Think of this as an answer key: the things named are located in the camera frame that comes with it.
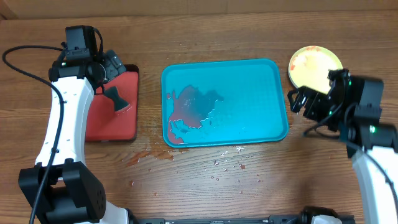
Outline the yellow green plate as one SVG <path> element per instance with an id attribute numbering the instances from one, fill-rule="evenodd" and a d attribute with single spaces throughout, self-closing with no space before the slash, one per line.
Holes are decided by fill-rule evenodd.
<path id="1" fill-rule="evenodd" d="M 330 89 L 328 72 L 342 68 L 339 58 L 332 51 L 316 45 L 296 51 L 288 66 L 296 88 L 309 86 L 322 93 L 327 93 Z"/>

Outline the dark green sponge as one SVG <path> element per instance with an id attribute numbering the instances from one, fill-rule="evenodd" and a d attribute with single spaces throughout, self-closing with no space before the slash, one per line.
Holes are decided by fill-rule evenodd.
<path id="1" fill-rule="evenodd" d="M 120 97 L 116 86 L 112 86 L 104 91 L 104 96 L 109 98 L 114 103 L 114 111 L 121 111 L 129 106 L 129 103 Z"/>

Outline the light blue plate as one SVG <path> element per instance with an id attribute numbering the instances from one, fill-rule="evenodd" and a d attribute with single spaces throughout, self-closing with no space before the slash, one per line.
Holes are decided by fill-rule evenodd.
<path id="1" fill-rule="evenodd" d="M 294 82 L 294 79 L 292 78 L 292 74 L 291 74 L 291 71 L 289 69 L 288 69 L 288 76 L 289 76 L 289 80 L 290 80 L 291 84 L 296 88 L 297 86 L 296 86 L 296 84 Z"/>

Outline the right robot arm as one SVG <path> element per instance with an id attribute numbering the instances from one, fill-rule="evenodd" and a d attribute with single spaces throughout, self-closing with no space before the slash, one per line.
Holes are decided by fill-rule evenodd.
<path id="1" fill-rule="evenodd" d="M 309 86 L 289 91 L 290 109 L 304 110 L 304 117 L 316 121 L 304 136 L 322 126 L 339 133 L 331 138 L 346 144 L 365 222 L 397 223 L 397 128 L 380 122 L 384 83 L 347 69 L 329 71 L 328 80 L 328 93 Z"/>

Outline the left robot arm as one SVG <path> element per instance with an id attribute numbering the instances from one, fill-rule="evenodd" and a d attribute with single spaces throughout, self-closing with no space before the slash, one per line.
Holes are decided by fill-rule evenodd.
<path id="1" fill-rule="evenodd" d="M 106 69 L 98 29 L 65 29 L 66 41 L 49 69 L 52 107 L 44 144 L 18 184 L 41 223 L 134 223 L 126 208 L 107 201 L 105 189 L 85 164 L 88 112 Z"/>

